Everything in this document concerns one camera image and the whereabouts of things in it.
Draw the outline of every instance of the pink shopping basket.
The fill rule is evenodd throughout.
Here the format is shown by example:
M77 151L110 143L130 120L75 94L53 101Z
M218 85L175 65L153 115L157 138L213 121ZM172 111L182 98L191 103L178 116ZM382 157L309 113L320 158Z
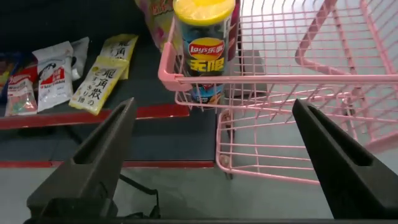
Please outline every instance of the pink shopping basket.
M317 184L293 102L311 102L371 152L397 147L396 21L395 0L245 0L225 76L188 76L173 22L159 78L176 103L220 112L223 171ZM192 101L192 88L219 83L218 104Z

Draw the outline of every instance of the yellow snack bag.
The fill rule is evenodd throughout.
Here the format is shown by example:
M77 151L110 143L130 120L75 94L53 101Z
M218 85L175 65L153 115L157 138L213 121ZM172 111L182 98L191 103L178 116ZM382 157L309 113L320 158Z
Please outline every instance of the yellow snack bag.
M86 79L69 101L69 106L98 115L128 65L126 60L98 56Z
M105 40L99 56L125 60L130 63L132 51L136 46L138 35L119 34ZM129 78L129 67L124 71L121 80Z

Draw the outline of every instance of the snack package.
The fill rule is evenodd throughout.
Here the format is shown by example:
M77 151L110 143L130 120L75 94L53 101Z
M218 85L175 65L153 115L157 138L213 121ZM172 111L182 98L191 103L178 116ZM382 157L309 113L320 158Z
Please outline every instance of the snack package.
M132 51L136 46L138 36L134 34L119 34L105 40L100 56L125 60L130 63ZM123 72L121 80L129 78L129 68Z
M125 60L98 56L69 106L98 115L128 65Z
M7 102L8 78L17 72L21 53L0 53L0 103Z
M222 76L228 69L228 41L235 0L175 0L177 27L183 40L184 68L192 77ZM192 88L196 103L217 104L223 84Z
M135 0L156 47L163 51L173 21L173 0Z
M70 100L72 89L73 48L69 41L33 52L39 74L37 112Z
M90 38L84 37L80 40L70 43L73 47L72 81L78 80L83 76L89 42Z
M5 116L37 113L37 103L33 93L33 82L36 79L36 66L25 68L9 78Z

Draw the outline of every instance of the red shelf edge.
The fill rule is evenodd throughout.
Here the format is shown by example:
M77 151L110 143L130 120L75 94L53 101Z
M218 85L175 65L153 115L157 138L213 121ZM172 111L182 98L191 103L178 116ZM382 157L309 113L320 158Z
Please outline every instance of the red shelf edge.
M58 167L62 161L0 161L0 168ZM123 167L213 168L213 161L125 161Z
M73 124L93 124L103 122L112 110L102 110L97 116L86 111L57 114L37 114L0 118L0 130L18 128L38 128ZM189 116L189 107L183 105L155 105L139 107L137 119L155 119Z

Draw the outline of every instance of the yellow lid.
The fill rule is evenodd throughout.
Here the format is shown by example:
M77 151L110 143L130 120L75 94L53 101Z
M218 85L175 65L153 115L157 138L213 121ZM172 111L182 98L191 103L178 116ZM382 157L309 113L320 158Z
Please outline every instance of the yellow lid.
M232 14L235 0L174 0L174 12L184 23L210 26Z

